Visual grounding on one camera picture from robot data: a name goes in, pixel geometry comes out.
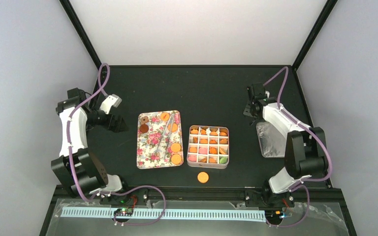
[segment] divided food container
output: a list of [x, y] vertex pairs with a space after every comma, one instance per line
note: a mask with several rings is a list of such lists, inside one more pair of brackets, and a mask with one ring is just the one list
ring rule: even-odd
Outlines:
[[186, 160], [192, 167], [225, 169], [229, 163], [228, 128], [191, 126]]

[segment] floral tin lid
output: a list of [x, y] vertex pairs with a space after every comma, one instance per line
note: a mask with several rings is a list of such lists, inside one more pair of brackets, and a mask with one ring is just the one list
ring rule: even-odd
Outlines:
[[182, 165], [182, 145], [182, 126], [178, 111], [141, 113], [138, 116], [138, 168]]

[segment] white panel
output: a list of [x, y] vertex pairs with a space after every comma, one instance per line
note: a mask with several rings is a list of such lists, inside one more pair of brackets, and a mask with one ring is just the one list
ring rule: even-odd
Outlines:
[[325, 0], [71, 0], [103, 62], [292, 64]]
[[0, 1], [0, 236], [36, 236], [59, 181], [56, 114], [96, 67], [58, 1]]
[[358, 235], [378, 235], [378, 1], [338, 1], [299, 68]]

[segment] black table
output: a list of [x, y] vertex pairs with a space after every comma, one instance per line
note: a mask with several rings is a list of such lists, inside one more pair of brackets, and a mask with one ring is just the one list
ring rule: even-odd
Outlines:
[[[96, 127], [88, 133], [88, 145], [108, 173], [121, 175], [130, 186], [150, 184], [167, 187], [261, 187], [266, 178], [283, 167], [282, 158], [263, 158], [252, 118], [243, 110], [247, 86], [264, 83], [283, 66], [112, 66], [105, 90], [123, 101], [111, 111], [124, 117], [128, 132], [113, 133]], [[277, 96], [284, 73], [266, 90]], [[301, 88], [289, 69], [282, 103], [297, 118], [310, 123]], [[136, 166], [137, 117], [140, 113], [178, 110], [181, 113], [185, 161], [178, 167], [140, 170]], [[230, 162], [226, 169], [187, 165], [191, 125], [228, 127]], [[197, 174], [206, 171], [209, 181], [201, 184]], [[325, 188], [324, 182], [307, 182]]]

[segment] light blue perforated strip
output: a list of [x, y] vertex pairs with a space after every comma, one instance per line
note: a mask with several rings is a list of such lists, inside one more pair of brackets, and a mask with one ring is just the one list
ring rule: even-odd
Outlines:
[[[108, 207], [70, 207], [62, 209], [60, 217], [114, 218], [118, 208]], [[156, 219], [162, 209], [136, 208], [132, 216], [118, 214], [118, 219]], [[203, 210], [203, 209], [166, 209], [162, 219], [167, 220], [236, 220], [265, 222], [262, 210]]]

